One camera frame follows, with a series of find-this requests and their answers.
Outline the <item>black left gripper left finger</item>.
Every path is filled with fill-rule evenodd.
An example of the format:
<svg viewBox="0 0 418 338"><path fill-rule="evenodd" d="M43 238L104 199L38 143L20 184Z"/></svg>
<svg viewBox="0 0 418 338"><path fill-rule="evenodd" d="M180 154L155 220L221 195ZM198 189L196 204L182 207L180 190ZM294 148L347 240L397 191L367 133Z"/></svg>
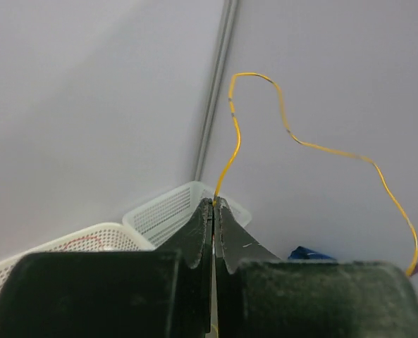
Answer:
<svg viewBox="0 0 418 338"><path fill-rule="evenodd" d="M212 200L204 198L190 219L157 250L173 262L167 282L168 333L211 330Z"/></svg>

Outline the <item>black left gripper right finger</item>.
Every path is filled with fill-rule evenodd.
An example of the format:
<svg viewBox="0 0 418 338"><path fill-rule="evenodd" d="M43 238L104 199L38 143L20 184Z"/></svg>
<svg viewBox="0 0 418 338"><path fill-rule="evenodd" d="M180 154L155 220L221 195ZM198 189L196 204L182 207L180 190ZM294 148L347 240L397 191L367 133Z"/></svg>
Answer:
<svg viewBox="0 0 418 338"><path fill-rule="evenodd" d="M235 219L228 202L214 200L214 262L218 335L240 337L245 327L247 289L243 278L243 263L250 261L280 261L260 244Z"/></svg>

